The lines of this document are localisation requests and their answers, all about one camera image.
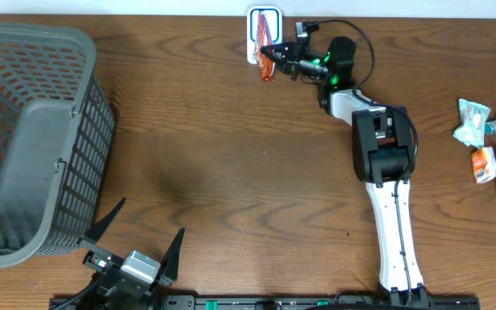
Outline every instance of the light blue packet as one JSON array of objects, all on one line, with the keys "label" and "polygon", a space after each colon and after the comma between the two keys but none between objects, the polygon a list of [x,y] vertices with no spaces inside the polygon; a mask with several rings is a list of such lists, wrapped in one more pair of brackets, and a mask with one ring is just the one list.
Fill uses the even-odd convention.
[{"label": "light blue packet", "polygon": [[461,111],[461,122],[453,133],[453,137],[466,146],[475,146],[481,149],[484,145],[485,123],[491,109],[476,102],[458,100],[458,108]]}]

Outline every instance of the basket bottom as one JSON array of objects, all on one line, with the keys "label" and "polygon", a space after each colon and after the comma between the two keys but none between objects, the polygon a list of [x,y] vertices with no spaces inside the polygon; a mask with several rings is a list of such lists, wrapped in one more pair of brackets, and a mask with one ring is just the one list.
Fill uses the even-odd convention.
[{"label": "basket bottom", "polygon": [[20,115],[0,173],[0,248],[20,249],[40,227],[71,105],[38,100]]}]

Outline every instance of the wooden table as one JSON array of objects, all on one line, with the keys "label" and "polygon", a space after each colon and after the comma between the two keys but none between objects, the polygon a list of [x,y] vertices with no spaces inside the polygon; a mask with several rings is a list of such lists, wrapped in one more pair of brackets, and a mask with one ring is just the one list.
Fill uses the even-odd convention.
[{"label": "wooden table", "polygon": [[[285,37],[294,22],[285,19]],[[160,259],[186,227],[176,288],[201,295],[334,295],[373,291],[375,216],[351,163],[350,128],[321,109],[314,86],[246,62],[245,18],[0,15],[80,28],[96,43],[96,75],[119,110],[97,218],[127,205],[101,245]],[[375,45],[364,93],[405,105],[419,132],[411,216],[433,294],[476,294],[496,309],[496,181],[477,185],[472,149],[451,135],[457,99],[496,113],[496,21],[352,19]],[[369,69],[357,34],[355,77]],[[487,142],[496,145],[496,138]],[[90,279],[84,251],[0,270],[0,308],[47,309]]]}]

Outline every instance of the red snack wrapper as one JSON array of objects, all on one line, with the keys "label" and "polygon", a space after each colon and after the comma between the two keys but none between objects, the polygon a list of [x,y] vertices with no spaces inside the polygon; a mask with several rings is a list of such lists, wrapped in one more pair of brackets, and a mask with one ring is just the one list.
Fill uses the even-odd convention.
[{"label": "red snack wrapper", "polygon": [[263,15],[262,12],[259,12],[257,17],[256,50],[254,53],[256,54],[257,64],[262,68],[262,80],[264,82],[275,81],[275,78],[273,77],[275,64],[261,52],[261,47],[272,44],[273,40],[271,39],[271,33],[265,15]]}]

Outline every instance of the laundry basket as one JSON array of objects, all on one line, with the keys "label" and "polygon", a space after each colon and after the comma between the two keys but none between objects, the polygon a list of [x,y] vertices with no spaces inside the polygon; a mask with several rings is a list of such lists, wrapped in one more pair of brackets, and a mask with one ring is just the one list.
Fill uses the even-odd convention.
[{"label": "laundry basket", "polygon": [[0,23],[0,267],[90,227],[115,127],[95,60],[81,31]]}]

